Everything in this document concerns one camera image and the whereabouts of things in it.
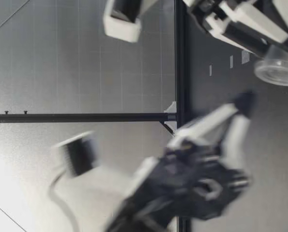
robotic arm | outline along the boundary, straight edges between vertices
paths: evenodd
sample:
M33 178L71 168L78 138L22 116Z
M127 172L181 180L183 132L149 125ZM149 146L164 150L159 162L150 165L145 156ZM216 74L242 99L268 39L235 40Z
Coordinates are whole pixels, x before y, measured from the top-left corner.
M140 17L158 0L109 0L108 36L137 42ZM264 59L256 75L288 86L288 0L183 0L197 26L216 39Z
M221 216L250 184L241 145L253 98L246 92L185 125L162 158L146 159L106 232L165 232L176 216L201 220ZM203 138L222 124L226 126L217 142Z

metal rod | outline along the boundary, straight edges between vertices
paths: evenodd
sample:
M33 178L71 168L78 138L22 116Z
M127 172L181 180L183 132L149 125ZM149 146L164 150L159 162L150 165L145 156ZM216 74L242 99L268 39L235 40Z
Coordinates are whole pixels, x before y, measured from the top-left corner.
M0 123L53 122L165 122L175 121L176 114L21 114L0 115Z
M192 92L190 68L188 64L188 50L190 50L190 48L186 47L188 44L188 25L186 5L182 0L175 0L175 66L178 128L193 118L190 102Z

white label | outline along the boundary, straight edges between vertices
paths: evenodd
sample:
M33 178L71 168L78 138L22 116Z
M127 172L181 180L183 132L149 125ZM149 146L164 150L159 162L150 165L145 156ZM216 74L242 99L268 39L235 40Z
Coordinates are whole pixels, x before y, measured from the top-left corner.
M242 64L248 63L250 61L250 53L243 50L242 51Z
M233 56L230 56L230 69L233 69Z

black cable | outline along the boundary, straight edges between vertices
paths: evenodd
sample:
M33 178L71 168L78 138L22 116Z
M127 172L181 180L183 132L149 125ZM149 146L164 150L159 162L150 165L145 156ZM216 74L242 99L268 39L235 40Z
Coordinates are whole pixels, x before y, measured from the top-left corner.
M15 220L12 219L4 210L0 208L0 211L3 212L14 224L16 224L22 231L27 232L22 226L20 226Z
M64 174L65 171L59 173L57 177L52 181L51 185L49 186L48 196L52 202L54 202L57 206L59 206L61 211L69 219L73 227L73 232L80 232L79 224L73 211L71 210L69 205L55 193L55 187L57 183L61 180L61 178L64 176Z

cable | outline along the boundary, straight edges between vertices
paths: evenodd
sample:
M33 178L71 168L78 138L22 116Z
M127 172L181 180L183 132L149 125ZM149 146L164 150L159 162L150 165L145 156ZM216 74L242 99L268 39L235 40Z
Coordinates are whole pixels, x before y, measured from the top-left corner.
M59 206L59 208L62 210L65 216L69 219L73 227L73 232L80 232L79 224L77 222L77 219L73 211L68 206L68 204L55 193L55 187L57 183L62 179L64 174L65 174L65 171L59 173L55 177L55 179L52 181L51 185L49 186L48 196L52 202L54 202L57 206Z
M17 14L23 7L25 7L26 4L31 0L27 0L25 3L23 3L15 12L13 12L4 22L0 24L0 28L4 26L15 14Z
M22 226L20 226L15 220L12 219L4 210L0 208L0 211L4 213L14 224L16 224L22 231L27 232Z

